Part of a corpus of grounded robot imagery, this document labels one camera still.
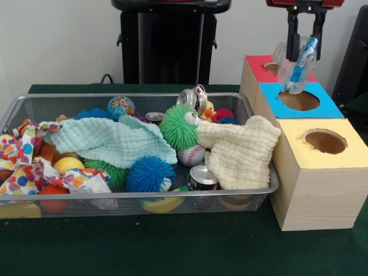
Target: basket rim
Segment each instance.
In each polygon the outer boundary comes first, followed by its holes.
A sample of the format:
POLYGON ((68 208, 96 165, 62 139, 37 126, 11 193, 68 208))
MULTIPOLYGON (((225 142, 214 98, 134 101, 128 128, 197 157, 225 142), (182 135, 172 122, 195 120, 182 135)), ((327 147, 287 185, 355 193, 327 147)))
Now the basket rim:
MULTIPOLYGON (((98 93, 98 94, 25 94, 16 97, 11 102, 5 115, 0 121, 0 130, 3 133, 6 124, 12 118, 13 113, 20 108, 22 102, 29 98, 102 98, 102 97, 177 97, 179 93, 98 93)), ((248 99, 239 93, 221 92, 207 93, 209 97, 236 97, 240 99, 244 105, 248 117, 253 116, 252 109, 248 99)), ((266 189, 247 189, 247 190, 215 190, 215 191, 179 191, 179 192, 149 192, 149 193, 103 193, 103 194, 54 194, 54 195, 2 195, 0 201, 36 201, 36 200, 93 200, 93 199, 109 199, 109 198, 162 198, 162 197, 198 197, 198 196, 236 196, 236 195, 252 195, 252 194, 270 194, 279 188, 279 178, 276 169, 271 161, 270 169, 270 186, 266 189)))

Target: baseball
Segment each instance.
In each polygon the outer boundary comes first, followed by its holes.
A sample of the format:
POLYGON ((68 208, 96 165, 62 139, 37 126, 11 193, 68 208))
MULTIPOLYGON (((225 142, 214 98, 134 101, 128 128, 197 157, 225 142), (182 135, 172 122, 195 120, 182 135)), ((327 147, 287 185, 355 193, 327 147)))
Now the baseball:
POLYGON ((181 164, 186 167, 194 167, 205 159, 206 149, 201 145, 177 151, 177 157, 181 164))

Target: spiky ball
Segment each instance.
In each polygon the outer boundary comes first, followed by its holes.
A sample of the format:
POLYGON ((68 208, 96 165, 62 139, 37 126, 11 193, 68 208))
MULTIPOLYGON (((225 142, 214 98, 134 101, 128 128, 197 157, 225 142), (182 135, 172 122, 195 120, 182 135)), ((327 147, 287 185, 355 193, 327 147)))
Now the spiky ball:
POLYGON ((105 161, 85 159, 85 167, 93 168, 95 170, 103 169, 110 175, 108 186, 110 189, 116 189, 125 184, 128 175, 128 169, 117 168, 105 161))
POLYGON ((172 165, 155 156, 137 160, 129 169, 126 190, 129 192, 163 191, 167 182, 173 183, 175 172, 172 165))
POLYGON ((100 108, 94 108, 91 111, 82 111, 79 114, 75 116, 76 120, 80 120, 83 118, 107 118, 111 119, 111 116, 106 111, 100 109, 100 108))
POLYGON ((166 142, 176 151, 197 145, 197 127, 184 119, 187 112, 197 114, 188 105, 175 105, 163 116, 160 130, 166 142))

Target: black cable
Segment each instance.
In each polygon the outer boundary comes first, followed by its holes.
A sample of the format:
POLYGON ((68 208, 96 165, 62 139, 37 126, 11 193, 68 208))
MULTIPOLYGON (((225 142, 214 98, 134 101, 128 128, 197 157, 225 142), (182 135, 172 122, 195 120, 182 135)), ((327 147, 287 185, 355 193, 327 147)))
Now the black cable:
POLYGON ((105 74, 105 75, 103 75, 103 77, 102 77, 102 79, 101 79, 100 83, 103 83, 103 82, 105 81, 106 77, 108 77, 108 78, 109 78, 110 83, 114 83, 113 78, 110 76, 110 74, 105 74))

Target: polka dot fabric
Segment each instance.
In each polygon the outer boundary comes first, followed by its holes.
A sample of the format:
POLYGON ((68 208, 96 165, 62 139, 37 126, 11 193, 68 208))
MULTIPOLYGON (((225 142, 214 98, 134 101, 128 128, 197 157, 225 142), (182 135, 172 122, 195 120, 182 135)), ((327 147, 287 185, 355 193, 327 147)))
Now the polka dot fabric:
POLYGON ((19 140, 8 134, 0 136, 0 168, 16 171, 19 166, 30 165, 35 146, 48 132, 58 132, 59 129, 59 124, 54 122, 30 123, 19 140))
POLYGON ((39 194, 49 184, 65 187, 71 193, 111 193, 107 186, 108 181, 109 176, 104 170, 72 168, 65 174, 59 174, 49 161, 35 158, 32 165, 21 166, 0 186, 0 195, 39 194))

